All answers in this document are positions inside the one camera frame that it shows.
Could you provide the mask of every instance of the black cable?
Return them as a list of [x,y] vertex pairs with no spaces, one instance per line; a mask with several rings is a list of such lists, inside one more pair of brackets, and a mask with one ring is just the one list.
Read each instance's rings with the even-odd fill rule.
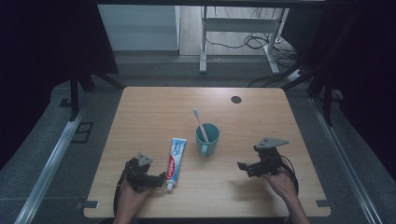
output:
[[[266,42],[269,43],[269,39],[270,39],[269,35],[266,34],[266,33],[262,33],[262,34],[265,36]],[[288,53],[282,52],[282,51],[295,52],[295,50],[292,50],[292,49],[279,49],[279,48],[274,46],[274,51],[276,53],[278,53],[279,55],[282,55],[282,56],[297,57],[297,54],[288,54]]]
[[[245,44],[243,44],[243,45],[241,45],[241,46],[236,46],[236,47],[234,47],[234,46],[228,46],[228,45],[221,44],[221,43],[211,42],[211,41],[208,40],[208,39],[206,39],[206,41],[207,41],[209,44],[212,44],[212,45],[219,45],[219,46],[223,46],[223,47],[229,48],[229,49],[240,49],[240,48],[242,48],[242,47],[244,47],[244,46],[248,46],[248,47],[251,48],[251,49],[261,49],[261,48],[267,43],[267,41],[266,41],[264,38],[262,38],[262,37],[260,37],[260,36],[257,36],[257,35],[253,35],[253,33],[251,33],[250,35],[248,35],[247,37],[245,37],[245,40],[244,40]],[[252,46],[252,45],[250,44],[251,41],[256,41],[257,43],[259,43],[259,46],[257,46],[257,47]]]
[[297,53],[295,50],[292,49],[279,49],[274,46],[274,51],[276,54],[281,55],[281,56],[287,56],[289,58],[297,58]]
[[265,19],[265,17],[267,17],[267,11],[268,11],[268,7],[265,8],[264,19]]
[[284,159],[286,159],[286,160],[289,162],[289,164],[290,164],[290,166],[291,166],[291,170],[292,170],[293,172],[295,172],[295,171],[294,171],[293,164],[291,164],[291,161],[290,161],[287,157],[285,157],[285,156],[282,156],[282,155],[281,155],[281,157],[284,158]]
[[273,19],[273,18],[274,18],[275,10],[276,10],[276,7],[274,8],[274,11],[273,11],[273,16],[271,17],[271,19]]
[[277,84],[279,84],[283,80],[283,78],[285,78],[286,76],[287,75],[285,75],[285,74],[277,75],[272,80],[270,80],[270,81],[266,82],[265,84],[263,84],[262,88],[273,88],[273,87],[276,87]]
[[228,14],[227,7],[224,8],[225,13],[227,13],[228,17],[231,18],[230,14]]
[[297,60],[298,56],[297,54],[290,54],[290,53],[284,53],[282,51],[277,51],[277,49],[273,49],[273,53],[275,54],[275,56],[279,57],[279,58],[287,58],[287,59],[293,59],[293,60]]
[[251,15],[250,15],[250,18],[252,18],[253,17],[253,14],[254,14],[254,12],[256,12],[257,11],[257,7],[253,10],[253,12],[251,13]]
[[269,77],[256,78],[247,84],[247,88],[249,88],[253,83],[258,82],[258,81],[263,81],[263,80],[265,80],[266,82],[263,85],[261,85],[260,88],[267,88],[267,87],[269,87],[270,84],[280,82],[283,78],[291,75],[291,73],[293,73],[299,66],[300,65],[298,63],[296,63],[294,66],[292,66],[291,68],[289,68],[286,72],[284,72],[282,74],[272,75]]
[[289,58],[289,57],[286,57],[286,58],[277,58],[277,59],[276,59],[276,63],[279,64],[280,66],[285,67],[285,68],[291,68],[291,66],[286,66],[286,65],[283,64],[280,60],[293,60],[293,59],[291,59],[291,58]]
[[259,19],[260,18],[260,15],[262,14],[262,7],[260,8],[260,12],[259,12],[259,15],[257,16],[257,19]]
[[204,22],[204,13],[202,12],[203,7],[201,7],[201,22]]

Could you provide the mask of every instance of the toothpaste tube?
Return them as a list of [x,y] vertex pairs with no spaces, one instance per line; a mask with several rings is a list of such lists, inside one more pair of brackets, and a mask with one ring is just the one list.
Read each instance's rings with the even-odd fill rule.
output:
[[172,138],[171,153],[169,156],[168,170],[166,172],[166,188],[171,191],[177,183],[178,171],[180,170],[181,156],[186,147],[187,140],[183,138]]

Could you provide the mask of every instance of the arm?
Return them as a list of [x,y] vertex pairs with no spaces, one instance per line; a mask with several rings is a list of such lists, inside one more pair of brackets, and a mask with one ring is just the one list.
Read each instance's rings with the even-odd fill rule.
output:
[[134,191],[127,180],[123,180],[120,187],[118,211],[113,224],[129,224],[140,207],[151,194],[152,189],[146,189],[141,193]]
[[262,177],[268,181],[274,192],[285,202],[293,224],[310,223],[297,196],[293,182],[289,177],[289,173],[285,169],[281,168],[276,175],[263,175]]

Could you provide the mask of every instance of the toothbrush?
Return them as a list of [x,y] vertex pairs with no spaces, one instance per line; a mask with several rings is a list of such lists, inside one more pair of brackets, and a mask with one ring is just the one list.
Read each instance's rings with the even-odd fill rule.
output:
[[194,108],[194,115],[195,115],[195,117],[197,117],[197,119],[198,119],[198,124],[199,124],[199,127],[200,127],[200,129],[201,129],[202,134],[204,135],[205,141],[206,141],[207,143],[209,143],[209,139],[207,139],[207,135],[206,135],[204,126],[202,126],[201,121],[199,120],[199,111],[198,111],[197,108]]

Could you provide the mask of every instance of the wooden table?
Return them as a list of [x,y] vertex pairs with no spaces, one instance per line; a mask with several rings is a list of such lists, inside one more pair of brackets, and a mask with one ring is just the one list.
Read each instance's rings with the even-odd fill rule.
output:
[[[233,96],[242,99],[232,102]],[[212,122],[220,129],[217,149],[202,158],[196,149],[198,126]],[[264,137],[290,141],[277,147],[291,160],[300,182],[300,200],[311,217],[328,216],[326,200],[304,140],[281,89],[129,87],[120,99],[88,201],[86,217],[114,217],[113,198],[125,162],[138,152],[154,159],[149,175],[166,171],[172,137],[188,140],[173,193],[158,188],[139,217],[286,217],[286,205],[265,180],[249,178],[237,162],[259,161],[253,146]]]

